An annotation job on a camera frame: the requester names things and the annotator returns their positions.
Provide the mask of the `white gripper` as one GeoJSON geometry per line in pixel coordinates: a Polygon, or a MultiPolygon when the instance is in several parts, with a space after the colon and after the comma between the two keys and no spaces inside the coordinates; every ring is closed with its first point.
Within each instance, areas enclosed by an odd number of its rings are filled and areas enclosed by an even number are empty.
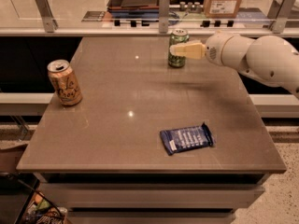
{"type": "Polygon", "coordinates": [[[179,43],[170,47],[174,56],[200,60],[205,56],[218,66],[238,67],[246,53],[246,38],[231,33],[217,32],[206,45],[201,42],[179,43]]]}

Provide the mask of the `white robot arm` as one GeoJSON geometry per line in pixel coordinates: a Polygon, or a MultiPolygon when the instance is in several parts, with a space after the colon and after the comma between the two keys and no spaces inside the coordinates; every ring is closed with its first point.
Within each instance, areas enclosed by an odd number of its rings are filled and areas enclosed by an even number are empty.
{"type": "Polygon", "coordinates": [[[257,39],[217,32],[200,40],[170,46],[175,56],[200,60],[234,69],[269,87],[281,87],[299,98],[299,54],[285,39],[265,35],[257,39]]]}

